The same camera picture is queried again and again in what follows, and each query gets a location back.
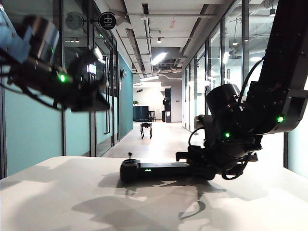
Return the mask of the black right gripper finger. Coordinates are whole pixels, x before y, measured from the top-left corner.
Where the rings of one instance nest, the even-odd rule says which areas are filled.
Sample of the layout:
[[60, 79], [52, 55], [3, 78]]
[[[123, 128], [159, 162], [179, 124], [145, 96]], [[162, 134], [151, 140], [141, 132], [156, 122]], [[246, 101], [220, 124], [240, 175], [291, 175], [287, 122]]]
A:
[[176, 152], [176, 161], [188, 160], [192, 158], [192, 154], [189, 152]]

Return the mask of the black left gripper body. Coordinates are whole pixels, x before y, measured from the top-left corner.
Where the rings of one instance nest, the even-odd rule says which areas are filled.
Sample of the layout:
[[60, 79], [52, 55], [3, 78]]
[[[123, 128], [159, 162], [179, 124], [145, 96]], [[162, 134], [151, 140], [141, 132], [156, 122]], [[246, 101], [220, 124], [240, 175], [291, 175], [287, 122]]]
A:
[[102, 63], [103, 54], [99, 48], [92, 48], [85, 51], [78, 58], [74, 59], [67, 69], [64, 84], [67, 89], [63, 90], [59, 103], [62, 106], [72, 106], [77, 98], [99, 92], [106, 86], [105, 74], [98, 77], [90, 77], [87, 66], [95, 62]]

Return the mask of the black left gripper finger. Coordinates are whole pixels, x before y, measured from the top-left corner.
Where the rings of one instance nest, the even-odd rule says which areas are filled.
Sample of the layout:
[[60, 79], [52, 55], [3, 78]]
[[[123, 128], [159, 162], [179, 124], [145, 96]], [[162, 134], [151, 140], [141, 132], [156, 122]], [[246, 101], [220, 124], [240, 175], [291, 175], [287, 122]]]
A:
[[109, 109], [109, 102], [99, 92], [77, 98], [71, 107], [72, 112], [108, 111]]

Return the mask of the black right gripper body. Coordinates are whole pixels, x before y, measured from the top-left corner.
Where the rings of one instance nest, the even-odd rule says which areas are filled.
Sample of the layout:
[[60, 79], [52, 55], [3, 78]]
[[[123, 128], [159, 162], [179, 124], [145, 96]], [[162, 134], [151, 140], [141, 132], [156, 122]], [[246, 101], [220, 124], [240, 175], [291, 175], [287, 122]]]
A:
[[187, 162], [195, 175], [207, 180], [216, 174], [225, 180], [234, 180], [243, 174], [248, 162], [258, 161], [258, 150], [257, 141], [219, 141], [205, 148], [190, 144]]

